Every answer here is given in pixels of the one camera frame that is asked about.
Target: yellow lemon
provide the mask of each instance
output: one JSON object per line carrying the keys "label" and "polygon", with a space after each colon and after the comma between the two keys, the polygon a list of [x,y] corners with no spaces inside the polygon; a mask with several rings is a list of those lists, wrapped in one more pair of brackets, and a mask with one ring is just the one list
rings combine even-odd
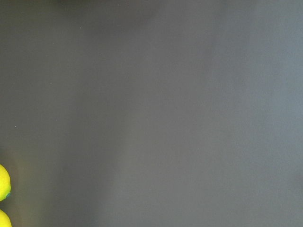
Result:
{"label": "yellow lemon", "polygon": [[10,177],[6,169],[2,165],[0,165],[0,201],[8,197],[9,194],[10,194]]}
{"label": "yellow lemon", "polygon": [[0,210],[0,226],[11,227],[10,219],[2,210]]}

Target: citrus fruit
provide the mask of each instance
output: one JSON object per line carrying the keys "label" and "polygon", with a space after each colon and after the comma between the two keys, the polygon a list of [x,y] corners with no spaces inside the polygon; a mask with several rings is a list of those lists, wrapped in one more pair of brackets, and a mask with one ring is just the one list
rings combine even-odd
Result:
{"label": "citrus fruit", "polygon": [[10,219],[2,210],[0,210],[0,226],[11,227]]}
{"label": "citrus fruit", "polygon": [[0,165],[0,201],[8,197],[9,194],[10,194],[10,177],[6,169],[2,165]]}

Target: dark gray backdrop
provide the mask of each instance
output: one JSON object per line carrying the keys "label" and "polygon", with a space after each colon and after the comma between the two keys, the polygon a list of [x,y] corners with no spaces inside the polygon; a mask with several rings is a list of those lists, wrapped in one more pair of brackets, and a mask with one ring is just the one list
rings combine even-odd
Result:
{"label": "dark gray backdrop", "polygon": [[1,1],[14,227],[303,224],[303,1]]}

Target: lemon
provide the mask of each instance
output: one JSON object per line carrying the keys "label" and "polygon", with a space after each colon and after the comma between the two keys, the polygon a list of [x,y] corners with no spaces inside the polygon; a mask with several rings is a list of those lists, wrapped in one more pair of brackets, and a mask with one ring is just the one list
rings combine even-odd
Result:
{"label": "lemon", "polygon": [[0,226],[1,227],[11,227],[9,217],[2,210],[0,210]]}
{"label": "lemon", "polygon": [[0,165],[0,201],[8,197],[9,194],[10,194],[10,177],[6,169],[2,165]]}

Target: gray surface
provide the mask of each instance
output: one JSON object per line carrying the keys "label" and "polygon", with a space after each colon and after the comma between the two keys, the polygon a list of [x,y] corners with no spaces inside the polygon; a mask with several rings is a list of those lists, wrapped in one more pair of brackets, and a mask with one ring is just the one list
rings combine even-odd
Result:
{"label": "gray surface", "polygon": [[14,227],[303,224],[301,0],[1,1]]}

